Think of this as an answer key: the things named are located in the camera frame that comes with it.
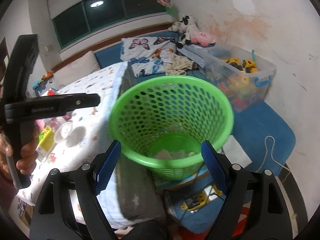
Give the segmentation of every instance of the pink plush toy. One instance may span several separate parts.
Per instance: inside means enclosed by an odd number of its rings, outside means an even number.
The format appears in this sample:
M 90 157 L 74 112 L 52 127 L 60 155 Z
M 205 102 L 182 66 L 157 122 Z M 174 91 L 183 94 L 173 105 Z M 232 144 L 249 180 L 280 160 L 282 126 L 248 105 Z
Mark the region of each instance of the pink plush toy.
M 206 32 L 194 32 L 192 33 L 192 43 L 200 43 L 203 47 L 208 47 L 210 44 L 215 44 L 215 40 L 210 33 Z

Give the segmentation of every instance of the blue gripper pad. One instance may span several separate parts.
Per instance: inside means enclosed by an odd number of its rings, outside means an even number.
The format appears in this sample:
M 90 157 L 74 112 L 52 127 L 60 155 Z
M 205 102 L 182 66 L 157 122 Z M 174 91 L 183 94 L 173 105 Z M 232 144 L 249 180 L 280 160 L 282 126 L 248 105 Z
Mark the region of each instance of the blue gripper pad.
M 116 142 L 113 148 L 109 150 L 110 152 L 108 156 L 105 158 L 101 168 L 96 174 L 97 179 L 93 189 L 96 196 L 99 195 L 102 190 L 105 190 L 108 185 L 111 175 L 121 155 L 120 142 Z
M 213 153 L 213 147 L 209 144 L 210 143 L 208 141 L 204 141 L 201 144 L 201 156 L 208 168 L 213 183 L 217 186 L 218 190 L 221 190 L 225 194 L 228 190 L 227 174 L 220 166 L 216 156 Z

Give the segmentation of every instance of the clear plastic storage bin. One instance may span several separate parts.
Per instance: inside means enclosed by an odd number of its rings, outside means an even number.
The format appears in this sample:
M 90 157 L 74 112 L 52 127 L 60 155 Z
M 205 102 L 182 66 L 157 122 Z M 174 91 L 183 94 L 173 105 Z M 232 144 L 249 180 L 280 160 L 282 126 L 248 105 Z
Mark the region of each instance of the clear plastic storage bin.
M 255 56 L 258 71 L 245 73 L 224 62 L 230 57 L 239 58 L 241 64 L 243 60 L 252 60 L 251 52 L 237 46 L 231 49 L 216 46 L 204 49 L 204 68 L 208 81 L 229 98 L 236 111 L 242 111 L 263 100 L 276 66 Z

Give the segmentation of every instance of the butterfly pillowcase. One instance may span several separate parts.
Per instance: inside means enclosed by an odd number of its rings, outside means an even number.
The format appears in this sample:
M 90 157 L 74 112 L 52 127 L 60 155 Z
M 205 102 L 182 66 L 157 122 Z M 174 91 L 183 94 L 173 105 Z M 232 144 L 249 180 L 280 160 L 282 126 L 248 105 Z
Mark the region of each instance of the butterfly pillowcase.
M 175 52 L 175 38 L 141 37 L 121 40 L 120 58 L 130 61 L 135 77 L 164 73 L 162 50 Z

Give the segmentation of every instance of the pillow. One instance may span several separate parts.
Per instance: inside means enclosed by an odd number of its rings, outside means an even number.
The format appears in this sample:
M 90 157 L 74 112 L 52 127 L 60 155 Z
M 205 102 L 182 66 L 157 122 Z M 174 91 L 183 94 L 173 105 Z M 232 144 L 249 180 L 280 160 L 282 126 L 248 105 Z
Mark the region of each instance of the pillow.
M 175 38 L 127 38 L 120 45 L 120 58 L 131 62 L 135 77 L 164 73 L 161 51 L 176 51 Z
M 89 51 L 81 58 L 55 72 L 54 79 L 59 84 L 58 89 L 61 89 L 99 69 L 99 63 L 94 53 Z

